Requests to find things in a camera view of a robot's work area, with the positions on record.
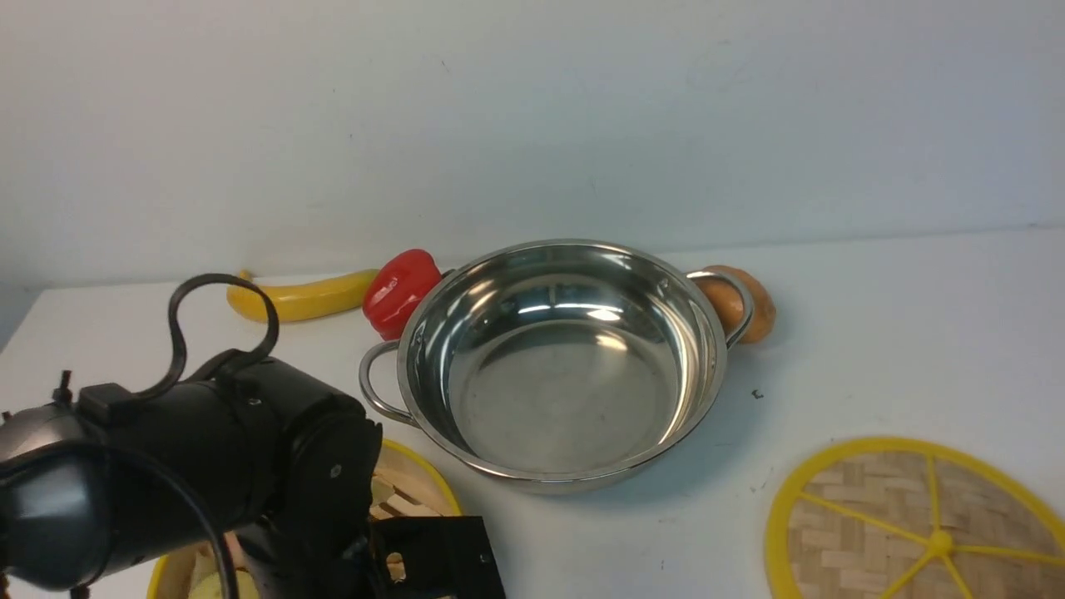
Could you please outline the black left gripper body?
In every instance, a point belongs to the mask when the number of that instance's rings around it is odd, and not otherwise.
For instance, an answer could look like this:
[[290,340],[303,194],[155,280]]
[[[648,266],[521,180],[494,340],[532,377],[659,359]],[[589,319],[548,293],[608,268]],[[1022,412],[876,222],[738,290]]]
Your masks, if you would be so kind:
[[370,550],[371,492],[299,492],[285,507],[241,499],[233,532],[261,598],[386,598]]

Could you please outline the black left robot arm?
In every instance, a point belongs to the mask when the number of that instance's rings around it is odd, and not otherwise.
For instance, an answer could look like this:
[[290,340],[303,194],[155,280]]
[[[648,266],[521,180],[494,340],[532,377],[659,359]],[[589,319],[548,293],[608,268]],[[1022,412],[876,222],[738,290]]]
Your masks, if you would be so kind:
[[82,587],[208,538],[173,473],[234,533],[266,598],[372,598],[370,477],[383,430],[330,384],[269,358],[138,402],[85,387],[2,422],[2,572]]

